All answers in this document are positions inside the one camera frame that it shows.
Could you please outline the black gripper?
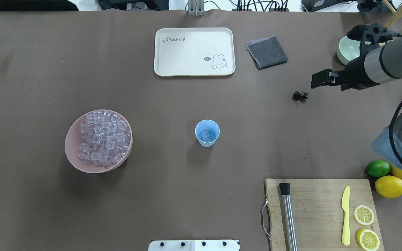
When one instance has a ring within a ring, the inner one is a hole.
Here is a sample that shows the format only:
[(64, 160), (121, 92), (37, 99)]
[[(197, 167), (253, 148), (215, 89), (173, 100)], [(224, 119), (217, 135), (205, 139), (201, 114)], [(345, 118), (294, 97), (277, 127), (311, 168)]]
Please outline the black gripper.
[(364, 90), (373, 87), (374, 82), (367, 76), (362, 58), (351, 60), (344, 70), (334, 72), (332, 69), (324, 69), (312, 75), (311, 89), (336, 85), (340, 86), (342, 91)]

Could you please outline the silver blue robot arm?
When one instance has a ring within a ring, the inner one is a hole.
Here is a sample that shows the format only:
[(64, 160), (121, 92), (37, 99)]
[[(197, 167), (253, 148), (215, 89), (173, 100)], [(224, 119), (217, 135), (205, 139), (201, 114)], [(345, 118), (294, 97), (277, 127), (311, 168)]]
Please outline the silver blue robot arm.
[[(364, 90), (402, 79), (402, 35), (378, 23), (359, 24), (347, 37), (359, 41), (359, 57), (343, 70), (325, 69), (313, 74), (311, 88), (340, 86)], [(375, 138), (372, 149), (402, 170), (402, 101), (390, 124)]]

